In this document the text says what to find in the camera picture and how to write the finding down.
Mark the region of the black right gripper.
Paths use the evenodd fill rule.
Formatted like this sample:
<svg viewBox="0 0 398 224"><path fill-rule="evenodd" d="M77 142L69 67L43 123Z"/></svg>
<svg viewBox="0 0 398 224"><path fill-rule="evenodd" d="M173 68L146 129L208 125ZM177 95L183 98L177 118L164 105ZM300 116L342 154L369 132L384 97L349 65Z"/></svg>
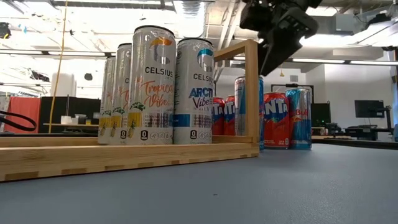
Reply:
<svg viewBox="0 0 398 224"><path fill-rule="evenodd" d="M259 75L267 76L302 48L301 38L318 31L318 22L307 14L322 0L245 0L239 27L257 32Z"/></svg>

